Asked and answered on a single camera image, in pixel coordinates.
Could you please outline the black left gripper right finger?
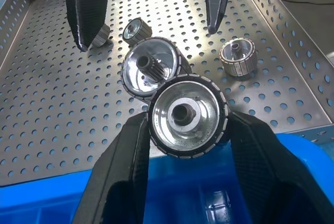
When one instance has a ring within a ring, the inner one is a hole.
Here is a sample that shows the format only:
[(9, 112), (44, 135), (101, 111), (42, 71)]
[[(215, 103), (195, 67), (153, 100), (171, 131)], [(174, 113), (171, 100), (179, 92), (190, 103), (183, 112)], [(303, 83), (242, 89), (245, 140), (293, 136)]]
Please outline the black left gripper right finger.
[(253, 224), (334, 224), (334, 161), (323, 149), (241, 112), (228, 126)]

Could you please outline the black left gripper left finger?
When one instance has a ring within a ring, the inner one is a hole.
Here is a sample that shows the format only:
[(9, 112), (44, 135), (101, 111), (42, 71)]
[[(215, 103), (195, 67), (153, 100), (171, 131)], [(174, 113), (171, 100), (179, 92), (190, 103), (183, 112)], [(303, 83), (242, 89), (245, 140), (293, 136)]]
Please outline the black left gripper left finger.
[(96, 161), (74, 224), (142, 224), (150, 133), (146, 113), (130, 117)]

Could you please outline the silver metal roller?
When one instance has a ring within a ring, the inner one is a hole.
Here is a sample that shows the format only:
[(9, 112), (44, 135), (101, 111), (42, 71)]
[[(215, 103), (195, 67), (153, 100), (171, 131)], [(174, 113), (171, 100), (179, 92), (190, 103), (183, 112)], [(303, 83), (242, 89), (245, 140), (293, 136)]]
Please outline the silver metal roller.
[(225, 72), (230, 76), (249, 76), (257, 70), (255, 44), (248, 38), (228, 41), (221, 48), (219, 56)]
[(174, 42), (163, 37), (149, 37), (136, 43), (126, 54), (121, 80), (130, 96), (148, 103), (165, 81), (191, 73), (189, 62)]
[(152, 36), (151, 27), (144, 22), (140, 17), (131, 20), (123, 31), (123, 40), (133, 47), (139, 41)]
[(99, 48), (104, 45), (109, 38), (110, 31), (110, 27), (107, 24), (104, 24), (96, 34), (95, 38), (92, 40), (90, 47)]
[(220, 88), (197, 74), (164, 82), (152, 95), (147, 118), (151, 140), (164, 154), (197, 158), (228, 139), (230, 108)]

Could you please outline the perforated steel tray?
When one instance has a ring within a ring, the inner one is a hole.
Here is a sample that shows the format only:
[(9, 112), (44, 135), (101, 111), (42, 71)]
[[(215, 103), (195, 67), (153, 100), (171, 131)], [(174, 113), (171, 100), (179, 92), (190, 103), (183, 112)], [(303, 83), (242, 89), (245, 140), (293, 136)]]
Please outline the perforated steel tray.
[[(110, 38), (77, 49), (65, 0), (6, 0), (0, 9), (0, 185), (90, 169), (127, 119), (146, 109), (128, 95), (121, 65), (127, 23), (147, 22), (173, 41), (195, 74), (211, 79), (232, 110), (274, 132), (334, 123), (334, 65), (279, 0), (229, 0), (218, 32), (205, 0), (108, 0)], [(255, 44), (257, 70), (228, 75), (223, 45)]]

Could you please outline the blue plastic compartment tray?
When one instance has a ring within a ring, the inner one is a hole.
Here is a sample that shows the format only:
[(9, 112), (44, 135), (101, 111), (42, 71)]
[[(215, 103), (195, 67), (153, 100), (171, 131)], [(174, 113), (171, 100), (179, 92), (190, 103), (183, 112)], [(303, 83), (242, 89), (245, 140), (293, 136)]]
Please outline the blue plastic compartment tray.
[[(90, 174), (0, 187), (0, 224), (70, 224)], [(251, 224), (231, 145), (194, 160), (151, 158), (144, 224)]]

